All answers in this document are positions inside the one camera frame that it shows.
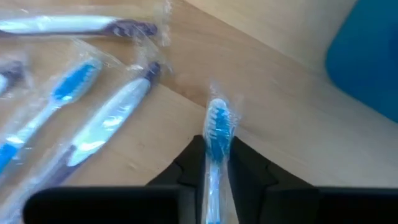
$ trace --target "toothbrush handle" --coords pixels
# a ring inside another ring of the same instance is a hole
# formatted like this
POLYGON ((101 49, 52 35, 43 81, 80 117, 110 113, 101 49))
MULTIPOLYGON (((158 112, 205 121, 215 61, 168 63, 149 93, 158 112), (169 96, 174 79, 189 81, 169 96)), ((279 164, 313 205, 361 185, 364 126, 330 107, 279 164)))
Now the toothbrush handle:
POLYGON ((8 137, 7 141, 13 146, 19 146, 19 148, 21 148, 59 108, 60 107, 55 103, 49 103, 35 118, 30 120, 15 135, 8 137))
POLYGON ((214 162, 210 163, 210 173, 208 176, 208 201, 206 224, 220 224, 220 179, 221 167, 214 162))
POLYGON ((56 112, 58 107, 53 104, 47 105, 34 119, 29 121, 17 134, 9 136, 6 143, 0 146, 0 174, 10 163, 12 158, 24 147, 25 143, 45 123, 48 118, 56 112))
POLYGON ((75 151, 76 146, 70 146, 66 153, 61 155, 59 159, 54 160, 52 166, 50 165, 45 168, 46 170, 41 174, 42 183, 40 184, 40 189, 48 189, 62 184, 89 158, 87 157, 84 161, 75 166, 68 166, 68 161, 75 151))

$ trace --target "blue toothbrush handle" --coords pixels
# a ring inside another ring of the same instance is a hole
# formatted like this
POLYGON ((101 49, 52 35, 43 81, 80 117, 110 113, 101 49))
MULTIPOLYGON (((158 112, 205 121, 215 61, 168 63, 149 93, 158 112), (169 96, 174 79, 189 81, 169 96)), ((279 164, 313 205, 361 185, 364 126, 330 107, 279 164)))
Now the blue toothbrush handle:
POLYGON ((12 158, 17 154, 18 149, 8 143, 5 143, 0 148, 0 174, 4 168, 10 163, 12 158))
POLYGON ((221 167, 219 164, 210 162, 208 176, 208 198, 206 224, 220 224, 220 181, 221 167))

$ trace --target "dark purple handle grip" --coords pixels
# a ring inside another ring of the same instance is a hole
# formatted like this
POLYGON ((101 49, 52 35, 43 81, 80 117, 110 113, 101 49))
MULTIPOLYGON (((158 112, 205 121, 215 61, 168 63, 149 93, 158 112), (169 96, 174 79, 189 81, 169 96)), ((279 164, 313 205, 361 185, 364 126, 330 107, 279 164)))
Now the dark purple handle grip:
POLYGON ((76 151, 76 146, 70 146, 68 152, 60 159, 58 162, 60 166, 56 167, 54 169, 54 173, 49 177, 43 184, 42 184, 42 189, 47 189, 51 187, 56 187, 60 184, 62 184, 64 181, 68 179, 79 167, 84 164, 88 158, 91 156, 87 157, 84 161, 81 163, 69 167, 68 161, 71 157, 71 155, 76 151))
POLYGON ((156 35, 157 26, 149 22, 139 22, 134 19, 123 19, 115 21, 103 30, 97 33, 98 35, 115 35, 118 37, 137 37, 140 35, 156 35))

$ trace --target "blue object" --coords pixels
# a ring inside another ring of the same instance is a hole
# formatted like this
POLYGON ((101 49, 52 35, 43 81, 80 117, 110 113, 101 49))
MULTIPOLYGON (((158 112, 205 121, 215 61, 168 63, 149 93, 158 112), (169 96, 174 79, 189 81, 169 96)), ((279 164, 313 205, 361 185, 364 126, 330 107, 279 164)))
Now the blue object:
POLYGON ((53 90, 47 106, 17 133, 10 135, 6 139, 5 145, 0 146, 0 174, 51 115, 62 106, 78 100, 90 89, 102 67, 102 61, 90 58, 67 73, 66 78, 53 90))
POLYGON ((18 149, 10 144, 4 144, 0 148, 0 173, 3 172, 7 164, 17 154, 17 151, 18 149))
POLYGON ((326 69, 336 86, 398 122, 398 1, 359 0, 328 51, 326 69))
POLYGON ((223 162, 229 158, 233 128, 228 104, 220 98, 209 102, 206 114, 204 137, 209 158, 208 197, 206 223, 221 224, 220 182, 224 175, 223 162))

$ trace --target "black object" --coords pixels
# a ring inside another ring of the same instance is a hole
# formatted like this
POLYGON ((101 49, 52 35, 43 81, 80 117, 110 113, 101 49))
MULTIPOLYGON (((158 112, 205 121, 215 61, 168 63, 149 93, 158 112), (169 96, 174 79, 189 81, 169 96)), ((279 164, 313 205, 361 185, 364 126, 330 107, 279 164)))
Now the black object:
MULTIPOLYGON (((187 148, 145 187, 44 190, 29 199, 25 224, 201 223, 205 142, 187 148)), ((229 178, 241 224, 398 221, 398 191, 314 187, 235 138, 229 178)))

